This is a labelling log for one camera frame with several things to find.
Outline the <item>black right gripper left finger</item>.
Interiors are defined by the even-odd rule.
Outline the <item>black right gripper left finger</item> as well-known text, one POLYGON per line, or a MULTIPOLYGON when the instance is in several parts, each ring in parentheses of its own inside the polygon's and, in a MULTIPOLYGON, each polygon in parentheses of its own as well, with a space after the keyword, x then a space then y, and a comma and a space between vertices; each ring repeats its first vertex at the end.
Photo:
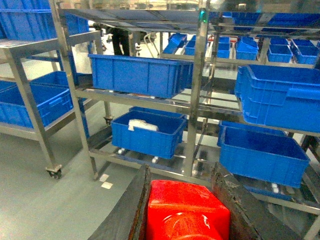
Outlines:
POLYGON ((90 240, 145 240, 151 171, 143 164, 90 240))

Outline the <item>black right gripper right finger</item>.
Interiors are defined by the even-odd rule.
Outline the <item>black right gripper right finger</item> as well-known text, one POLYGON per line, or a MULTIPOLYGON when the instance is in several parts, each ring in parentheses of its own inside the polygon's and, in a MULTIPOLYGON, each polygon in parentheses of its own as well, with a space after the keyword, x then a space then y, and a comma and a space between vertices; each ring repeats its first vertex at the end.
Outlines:
POLYGON ((230 240, 299 239, 219 162, 211 171, 211 192, 230 211, 230 240))

